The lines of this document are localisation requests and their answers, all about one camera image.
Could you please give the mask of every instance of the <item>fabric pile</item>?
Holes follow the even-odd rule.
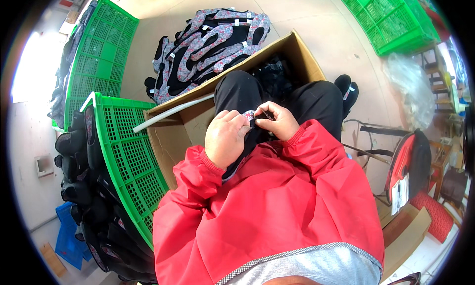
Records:
[[[197,11],[175,34],[175,42],[167,36],[160,39],[152,61],[157,78],[145,80],[147,95],[159,105],[192,90],[259,51],[269,32],[264,13]]]
[[[122,281],[156,284],[153,251],[125,211],[104,162],[94,108],[74,111],[68,133],[55,144],[64,174],[61,197],[73,203],[75,237],[86,242],[97,265]]]
[[[73,33],[69,37],[63,48],[61,56],[61,63],[56,71],[56,87],[51,95],[49,102],[49,109],[47,116],[54,119],[59,128],[64,128],[64,104],[66,100],[66,91],[68,90],[69,74],[71,73],[71,65],[76,55],[79,41],[83,36],[84,29],[88,21],[91,19],[92,13],[97,7],[97,1],[92,0],[82,15]]]

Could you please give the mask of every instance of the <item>cardboard box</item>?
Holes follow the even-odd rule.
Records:
[[[71,10],[71,11],[69,11],[68,15],[66,16],[65,21],[66,21],[67,23],[75,24],[78,16],[79,16],[79,12],[78,12],[78,11],[73,11],[73,10]]]
[[[425,207],[419,211],[411,204],[406,204],[383,228],[385,260],[381,281],[389,278],[416,250],[431,222]]]
[[[300,78],[302,82],[308,83],[317,80],[325,80],[325,76],[322,72],[322,69],[320,69],[320,66],[313,57],[312,53],[310,52],[310,50],[308,50],[307,46],[305,45],[302,38],[298,35],[297,31],[293,29],[287,35],[265,46],[263,49],[248,57],[243,62],[235,65],[232,68],[229,68],[228,70],[222,72],[216,77],[213,77],[212,79],[206,81],[200,86],[192,89],[191,91],[148,110],[148,114],[155,116],[177,105],[186,103],[195,98],[199,98],[201,96],[209,94],[210,92],[214,92],[217,83],[228,72],[233,70],[248,71],[259,65],[260,63],[264,62],[272,54],[277,52],[283,52],[287,56],[287,58],[294,64],[296,75]]]
[[[308,50],[297,32],[293,30],[243,62],[229,68],[193,90],[145,111],[145,119],[148,120],[179,104],[214,92],[217,83],[228,72],[233,70],[251,70],[277,52],[283,52],[293,63],[296,76],[304,84],[325,80],[325,76],[312,53]],[[185,158],[185,152],[188,147],[194,145],[204,146],[206,129],[214,118],[214,111],[214,102],[211,98],[175,113],[147,128],[153,152],[170,189],[177,187],[172,168]]]

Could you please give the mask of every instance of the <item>red cushion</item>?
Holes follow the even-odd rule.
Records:
[[[429,233],[433,235],[439,242],[443,243],[447,239],[447,235],[454,225],[454,220],[444,209],[444,206],[435,199],[427,195],[427,193],[419,192],[410,200],[410,204],[418,210],[425,207],[432,217],[432,223],[429,226]]]

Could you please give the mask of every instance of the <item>cardboard flap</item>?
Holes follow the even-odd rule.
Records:
[[[401,214],[403,220],[399,221],[397,218],[400,217]],[[407,218],[414,219],[405,229],[401,230],[398,225],[406,225]],[[387,248],[384,250],[385,260],[381,281],[390,277],[409,258],[414,250],[416,250],[424,239],[424,236],[427,234],[431,222],[432,219],[425,207],[418,211],[412,205],[407,204],[407,206],[404,206],[404,210],[402,210],[401,213],[383,229],[383,235],[385,229],[388,228],[394,230],[396,233],[401,231],[401,233],[396,239],[389,243]]]

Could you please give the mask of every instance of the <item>green plastic crate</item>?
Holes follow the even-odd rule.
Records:
[[[417,0],[342,0],[379,56],[409,53],[440,37]]]
[[[144,122],[143,111],[156,104],[103,97],[92,92],[81,111],[88,105],[94,106],[98,139],[120,200],[153,250],[153,212],[169,188],[158,167],[147,130],[135,134],[132,129]]]
[[[110,0],[98,0],[74,57],[64,129],[92,91],[119,97],[127,54],[139,20]]]

